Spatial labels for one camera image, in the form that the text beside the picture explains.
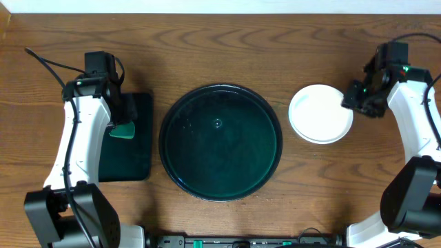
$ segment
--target wooden table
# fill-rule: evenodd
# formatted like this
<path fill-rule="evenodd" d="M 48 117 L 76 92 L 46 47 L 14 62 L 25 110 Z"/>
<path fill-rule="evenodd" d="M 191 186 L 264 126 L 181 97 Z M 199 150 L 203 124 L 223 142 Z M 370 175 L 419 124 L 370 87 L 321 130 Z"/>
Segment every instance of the wooden table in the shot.
<path fill-rule="evenodd" d="M 111 52 L 126 68 L 123 91 L 154 95 L 150 178 L 100 184 L 121 222 L 155 234 L 296 236 L 306 227 L 342 232 L 378 211 L 383 190 L 404 165 L 404 151 L 390 111 L 382 119 L 356 114 L 349 133 L 334 144 L 304 141 L 288 121 L 292 96 L 314 83 L 345 91 L 352 79 L 363 78 L 362 66 L 378 44 L 409 32 L 441 35 L 440 21 L 418 15 L 12 15 L 0 46 L 1 246 L 38 246 L 23 200 L 41 189 L 63 128 L 61 89 L 25 46 L 79 68 L 84 52 Z M 410 62 L 435 76 L 439 45 L 423 38 L 410 44 Z M 57 72 L 65 81 L 76 76 Z M 158 154 L 159 127 L 170 106 L 215 82 L 255 90 L 283 130 L 283 155 L 271 180 L 228 203 L 185 193 Z M 439 247 L 441 238 L 420 243 Z"/>

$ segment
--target round dark plate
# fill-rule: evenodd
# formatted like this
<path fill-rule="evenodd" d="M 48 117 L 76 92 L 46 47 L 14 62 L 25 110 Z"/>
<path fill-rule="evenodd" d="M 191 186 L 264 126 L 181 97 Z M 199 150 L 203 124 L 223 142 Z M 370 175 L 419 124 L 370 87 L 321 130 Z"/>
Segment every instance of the round dark plate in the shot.
<path fill-rule="evenodd" d="M 282 131 L 271 106 L 237 85 L 198 88 L 167 113 L 159 152 L 170 178 L 205 200 L 248 196 L 262 187 L 282 154 Z"/>

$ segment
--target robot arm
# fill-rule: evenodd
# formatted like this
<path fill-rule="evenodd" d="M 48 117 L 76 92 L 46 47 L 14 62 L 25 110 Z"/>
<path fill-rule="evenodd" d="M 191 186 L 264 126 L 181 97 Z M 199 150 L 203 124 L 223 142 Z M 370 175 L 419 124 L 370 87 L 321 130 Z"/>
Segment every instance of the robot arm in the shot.
<path fill-rule="evenodd" d="M 386 43 L 365 67 L 364 81 L 355 81 L 342 106 L 370 117 L 390 107 L 398 123 L 406 165 L 382 195 L 380 211 L 347 228 L 350 247 L 388 247 L 399 238 L 416 240 L 441 235 L 441 197 L 430 193 L 441 175 L 441 151 L 424 109 L 424 93 L 431 82 L 427 70 L 407 63 L 407 44 Z M 435 126 L 441 118 L 428 95 Z"/>
<path fill-rule="evenodd" d="M 106 128 L 137 117 L 131 95 L 121 94 L 123 78 L 124 72 L 121 78 L 117 76 L 113 55 L 89 52 L 85 54 L 85 73 L 65 86 L 65 125 L 57 159 L 43 190 L 29 192 L 25 198 L 26 215 L 42 247 L 90 246 L 77 221 L 59 214 L 68 208 L 63 167 L 74 125 L 72 105 L 67 102 L 69 96 L 74 96 L 79 120 L 70 152 L 70 191 L 85 228 L 96 247 L 145 247 L 143 228 L 122 225 L 98 188 L 99 159 Z"/>

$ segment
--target white wall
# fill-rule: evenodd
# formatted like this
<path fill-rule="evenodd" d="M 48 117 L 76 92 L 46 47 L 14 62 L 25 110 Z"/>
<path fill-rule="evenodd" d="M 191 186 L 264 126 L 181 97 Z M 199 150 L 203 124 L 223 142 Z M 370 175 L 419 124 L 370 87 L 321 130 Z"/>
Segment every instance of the white wall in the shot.
<path fill-rule="evenodd" d="M 0 0 L 0 2 L 11 13 L 441 14 L 441 0 Z"/>

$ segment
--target green sponge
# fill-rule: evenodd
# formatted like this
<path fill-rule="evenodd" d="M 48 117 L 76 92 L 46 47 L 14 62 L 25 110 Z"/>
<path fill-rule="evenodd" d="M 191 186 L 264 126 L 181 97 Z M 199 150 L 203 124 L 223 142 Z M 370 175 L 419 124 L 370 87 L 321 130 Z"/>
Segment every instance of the green sponge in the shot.
<path fill-rule="evenodd" d="M 127 124 L 118 125 L 110 131 L 109 135 L 115 138 L 133 139 L 135 136 L 135 124 L 133 124 L 133 121 L 130 121 Z"/>

